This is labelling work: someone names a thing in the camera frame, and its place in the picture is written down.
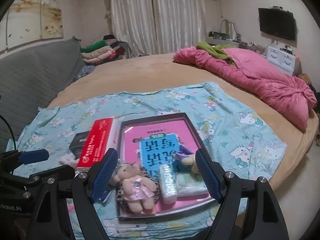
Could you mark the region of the white drawer cabinet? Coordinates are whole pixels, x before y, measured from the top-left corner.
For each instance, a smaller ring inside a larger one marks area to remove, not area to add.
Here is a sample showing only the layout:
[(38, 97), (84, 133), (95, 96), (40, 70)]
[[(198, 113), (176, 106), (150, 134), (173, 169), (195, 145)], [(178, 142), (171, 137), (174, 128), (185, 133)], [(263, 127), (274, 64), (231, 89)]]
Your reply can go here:
[(300, 61), (295, 56), (278, 48), (267, 47), (267, 60), (284, 74), (297, 76), (301, 72)]

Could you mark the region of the black wall television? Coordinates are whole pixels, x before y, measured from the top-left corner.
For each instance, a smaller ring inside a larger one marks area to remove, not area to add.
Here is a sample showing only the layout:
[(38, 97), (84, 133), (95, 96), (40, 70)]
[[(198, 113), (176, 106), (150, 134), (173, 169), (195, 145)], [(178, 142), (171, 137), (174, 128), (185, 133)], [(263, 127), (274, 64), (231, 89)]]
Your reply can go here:
[(260, 31), (286, 40), (295, 41), (296, 20), (293, 13), (274, 8), (259, 8)]

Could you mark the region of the stack of folded clothes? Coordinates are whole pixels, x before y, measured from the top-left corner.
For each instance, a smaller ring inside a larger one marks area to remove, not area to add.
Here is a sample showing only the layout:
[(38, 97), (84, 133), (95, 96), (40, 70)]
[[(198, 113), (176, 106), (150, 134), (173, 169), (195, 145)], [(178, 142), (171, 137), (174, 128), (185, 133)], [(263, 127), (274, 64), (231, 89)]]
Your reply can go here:
[(99, 65), (117, 60), (129, 59), (131, 48), (126, 42), (118, 41), (113, 35), (105, 35), (102, 40), (80, 48), (83, 61), (87, 65)]

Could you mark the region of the white snack packet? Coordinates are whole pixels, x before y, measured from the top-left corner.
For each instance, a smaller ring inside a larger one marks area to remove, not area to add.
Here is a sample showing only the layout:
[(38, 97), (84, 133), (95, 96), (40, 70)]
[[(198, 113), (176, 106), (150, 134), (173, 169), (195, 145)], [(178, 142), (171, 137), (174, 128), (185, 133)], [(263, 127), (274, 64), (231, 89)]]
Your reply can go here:
[(107, 188), (107, 189), (104, 191), (103, 195), (98, 199), (100, 204), (105, 205), (105, 203), (107, 202), (107, 200), (108, 200), (108, 198), (109, 198), (109, 196), (110, 196), (111, 191), (112, 191), (112, 190), (109, 189), (109, 188)]

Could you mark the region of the red tissue pack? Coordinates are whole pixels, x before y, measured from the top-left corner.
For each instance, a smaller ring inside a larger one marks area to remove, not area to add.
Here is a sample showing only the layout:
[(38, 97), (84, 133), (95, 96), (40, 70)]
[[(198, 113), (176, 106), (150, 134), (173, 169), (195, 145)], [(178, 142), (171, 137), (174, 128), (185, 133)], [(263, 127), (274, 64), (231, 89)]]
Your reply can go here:
[(95, 120), (78, 161), (78, 169), (87, 169), (102, 160), (109, 148), (117, 148), (119, 125), (115, 118)]

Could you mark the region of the dark framed pink tray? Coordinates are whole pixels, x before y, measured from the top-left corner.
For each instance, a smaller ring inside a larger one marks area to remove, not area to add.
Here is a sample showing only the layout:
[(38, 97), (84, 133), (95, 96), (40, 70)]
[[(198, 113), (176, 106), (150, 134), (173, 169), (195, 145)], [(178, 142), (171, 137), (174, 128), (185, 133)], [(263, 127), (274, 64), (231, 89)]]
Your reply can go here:
[(117, 209), (120, 220), (134, 220), (138, 218), (170, 217), (181, 213), (190, 213), (214, 202), (208, 194), (179, 197), (173, 204), (165, 204), (159, 185), (159, 166), (168, 164), (176, 175), (192, 173), (190, 167), (182, 165), (173, 158), (184, 145), (193, 153), (204, 148), (212, 141), (214, 135), (211, 121), (203, 120), (193, 125), (185, 113), (153, 116), (125, 121), (120, 127), (119, 161), (121, 164), (138, 164), (141, 174), (157, 184), (157, 191), (153, 195), (152, 210), (134, 213), (128, 206), (128, 198), (123, 194), (123, 187), (117, 186)]

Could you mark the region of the dark floral cushion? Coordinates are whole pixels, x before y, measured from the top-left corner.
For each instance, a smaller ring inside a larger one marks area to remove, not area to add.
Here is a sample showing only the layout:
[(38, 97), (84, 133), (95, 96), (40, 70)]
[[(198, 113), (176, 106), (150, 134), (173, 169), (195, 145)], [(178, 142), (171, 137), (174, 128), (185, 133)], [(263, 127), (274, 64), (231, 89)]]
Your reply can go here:
[(94, 70), (95, 70), (95, 66), (93, 65), (83, 66), (74, 77), (73, 82), (87, 76), (88, 74), (91, 74), (91, 72), (93, 72)]

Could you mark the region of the white pocket tissue pack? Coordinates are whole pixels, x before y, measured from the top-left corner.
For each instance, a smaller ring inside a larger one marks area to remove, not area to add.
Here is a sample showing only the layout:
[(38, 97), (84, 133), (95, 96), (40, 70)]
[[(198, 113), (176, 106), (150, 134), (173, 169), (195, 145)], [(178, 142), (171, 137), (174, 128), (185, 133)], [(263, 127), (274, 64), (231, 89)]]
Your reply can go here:
[(175, 181), (175, 173), (168, 164), (159, 166), (159, 185), (165, 204), (173, 204), (177, 201), (178, 190)]

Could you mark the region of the green blanket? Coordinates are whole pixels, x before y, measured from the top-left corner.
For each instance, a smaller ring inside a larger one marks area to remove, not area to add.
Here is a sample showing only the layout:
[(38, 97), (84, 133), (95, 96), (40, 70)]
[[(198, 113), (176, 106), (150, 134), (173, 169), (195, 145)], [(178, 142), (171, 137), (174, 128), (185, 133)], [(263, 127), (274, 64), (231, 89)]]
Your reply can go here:
[(218, 45), (211, 46), (206, 41), (200, 41), (196, 45), (196, 49), (205, 50), (213, 58), (218, 59), (218, 60), (223, 60), (226, 63), (228, 63), (230, 66), (235, 67), (235, 63), (234, 63), (233, 59), (230, 56), (228, 56), (223, 50), (223, 49), (229, 49), (229, 48), (236, 48), (236, 46), (231, 45), (231, 44), (224, 44), (224, 45), (218, 44)]

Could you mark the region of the purple dress teddy bear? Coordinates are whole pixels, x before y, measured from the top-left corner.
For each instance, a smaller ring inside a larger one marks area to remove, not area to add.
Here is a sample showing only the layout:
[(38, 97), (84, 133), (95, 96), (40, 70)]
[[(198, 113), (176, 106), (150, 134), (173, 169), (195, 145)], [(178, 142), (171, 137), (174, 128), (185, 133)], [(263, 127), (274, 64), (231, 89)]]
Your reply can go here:
[(195, 153), (186, 146), (179, 145), (179, 149), (174, 153), (173, 158), (179, 161), (182, 165), (190, 167), (192, 173), (200, 174), (195, 160)]

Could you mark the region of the grey quilted sofa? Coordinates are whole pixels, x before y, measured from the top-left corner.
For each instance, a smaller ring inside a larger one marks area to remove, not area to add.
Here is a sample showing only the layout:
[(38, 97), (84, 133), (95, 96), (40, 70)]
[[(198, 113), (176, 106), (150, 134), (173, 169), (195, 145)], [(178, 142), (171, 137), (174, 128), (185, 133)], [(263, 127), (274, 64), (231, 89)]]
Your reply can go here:
[(69, 86), (85, 65), (80, 40), (52, 42), (1, 59), (1, 151)]

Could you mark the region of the wall painting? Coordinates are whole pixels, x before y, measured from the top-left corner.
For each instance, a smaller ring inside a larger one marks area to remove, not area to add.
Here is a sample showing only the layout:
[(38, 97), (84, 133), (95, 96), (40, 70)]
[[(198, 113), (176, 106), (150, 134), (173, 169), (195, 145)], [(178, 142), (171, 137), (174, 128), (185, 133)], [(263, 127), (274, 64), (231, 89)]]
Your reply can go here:
[(1, 51), (63, 38), (60, 0), (14, 0), (1, 20)]

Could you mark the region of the Hello Kitty blue cloth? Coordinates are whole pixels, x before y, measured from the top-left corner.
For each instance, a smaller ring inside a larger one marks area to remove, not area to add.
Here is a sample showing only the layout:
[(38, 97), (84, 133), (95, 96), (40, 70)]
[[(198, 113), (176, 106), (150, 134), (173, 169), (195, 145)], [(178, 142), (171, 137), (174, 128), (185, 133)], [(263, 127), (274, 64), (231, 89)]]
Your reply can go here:
[[(147, 93), (106, 94), (52, 109), (39, 107), (37, 116), (25, 126), (16, 143), (20, 151), (45, 148), (50, 157), (47, 161), (22, 165), (14, 175), (29, 177), (59, 166), (59, 159), (71, 153), (68, 147), (76, 133), (88, 131), (95, 120), (112, 117), (121, 124), (174, 113), (186, 113), (193, 125), (211, 121), (214, 135), (205, 146), (207, 151), (213, 161), (240, 178), (270, 179), (287, 148), (253, 109), (210, 82)], [(95, 208), (111, 239), (182, 239), (211, 226), (219, 206), (213, 203), (193, 215), (163, 218), (159, 222), (142, 219), (121, 223), (113, 190), (105, 206), (97, 203)]]

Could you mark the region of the cluttered desk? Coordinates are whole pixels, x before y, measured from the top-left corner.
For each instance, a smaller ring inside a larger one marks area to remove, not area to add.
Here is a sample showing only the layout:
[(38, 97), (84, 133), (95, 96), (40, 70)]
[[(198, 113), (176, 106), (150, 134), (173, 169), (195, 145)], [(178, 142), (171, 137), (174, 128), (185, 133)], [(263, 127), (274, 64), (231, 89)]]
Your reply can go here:
[(210, 31), (206, 42), (210, 45), (235, 46), (236, 48), (249, 49), (262, 55), (266, 47), (257, 45), (254, 42), (245, 42), (242, 36), (236, 31), (235, 24), (227, 19), (221, 21), (219, 31)]

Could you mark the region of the dark small box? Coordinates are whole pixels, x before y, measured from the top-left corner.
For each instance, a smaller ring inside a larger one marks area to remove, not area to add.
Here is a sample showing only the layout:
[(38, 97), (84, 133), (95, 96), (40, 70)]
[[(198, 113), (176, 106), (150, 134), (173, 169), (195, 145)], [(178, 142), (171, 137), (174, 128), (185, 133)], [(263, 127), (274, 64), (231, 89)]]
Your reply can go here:
[(77, 133), (74, 136), (69, 146), (69, 150), (74, 154), (76, 159), (80, 158), (82, 149), (84, 148), (88, 135), (89, 135), (89, 131)]

